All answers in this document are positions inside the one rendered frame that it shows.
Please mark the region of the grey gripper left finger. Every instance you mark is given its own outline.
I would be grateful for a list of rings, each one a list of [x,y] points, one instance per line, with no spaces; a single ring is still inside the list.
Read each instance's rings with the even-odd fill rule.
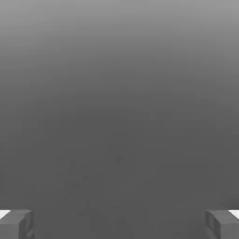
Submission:
[[[0,210],[0,239],[35,239],[34,212]]]

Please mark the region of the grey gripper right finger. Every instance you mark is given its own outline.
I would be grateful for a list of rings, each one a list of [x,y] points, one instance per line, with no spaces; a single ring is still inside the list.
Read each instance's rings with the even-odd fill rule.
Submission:
[[[208,239],[239,239],[239,210],[207,210],[205,226]]]

